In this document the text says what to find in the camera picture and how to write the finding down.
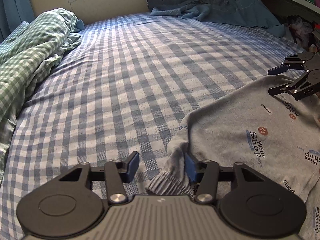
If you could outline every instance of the gray pants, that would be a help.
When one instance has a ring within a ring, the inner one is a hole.
[[[243,162],[307,201],[320,177],[320,100],[316,95],[300,101],[288,94],[268,95],[268,88],[285,82],[284,76],[266,76],[188,114],[168,144],[164,168],[148,190],[193,195],[184,171],[183,153],[190,151],[199,160],[210,159],[220,166]],[[218,198],[229,191],[229,184],[219,184]],[[307,206],[300,234],[316,240],[310,226],[314,201]]]

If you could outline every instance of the wall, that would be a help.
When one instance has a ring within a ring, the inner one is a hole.
[[[36,16],[63,7],[73,11],[85,24],[131,13],[147,12],[146,0],[30,0]]]

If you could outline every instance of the blue and white checkered bedsheet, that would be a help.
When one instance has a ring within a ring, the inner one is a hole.
[[[21,197],[79,162],[102,166],[136,150],[140,167],[125,189],[145,194],[187,113],[299,51],[260,29],[149,14],[97,22],[81,34],[19,116],[0,190],[1,240],[22,237]],[[104,183],[94,191],[106,197]]]

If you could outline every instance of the orange circular logo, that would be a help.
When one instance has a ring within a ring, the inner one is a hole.
[[[290,118],[293,119],[293,120],[296,120],[296,116],[294,114],[289,114]]]
[[[262,135],[268,135],[268,130],[264,127],[259,127],[258,128],[259,133],[261,133]]]

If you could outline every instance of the green gingham fabric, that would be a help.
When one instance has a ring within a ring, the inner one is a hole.
[[[59,8],[23,22],[0,44],[0,182],[17,115],[67,50],[81,43],[77,17]]]

